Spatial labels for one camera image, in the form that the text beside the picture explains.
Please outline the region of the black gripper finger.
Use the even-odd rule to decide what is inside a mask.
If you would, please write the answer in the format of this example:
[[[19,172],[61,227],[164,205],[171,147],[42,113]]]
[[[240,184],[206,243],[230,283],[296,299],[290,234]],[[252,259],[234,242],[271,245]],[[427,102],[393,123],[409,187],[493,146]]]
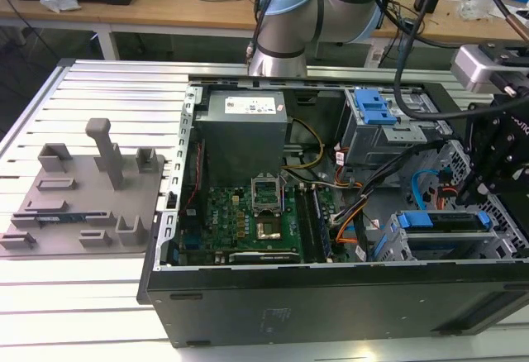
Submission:
[[[469,172],[458,184],[456,203],[468,207],[485,201],[487,193],[479,191],[479,142],[488,130],[497,130],[493,124],[496,114],[480,114],[468,117],[465,128],[464,148],[469,157]]]
[[[512,134],[505,130],[488,130],[479,142],[479,191],[499,193],[511,175],[506,168],[512,163]]]

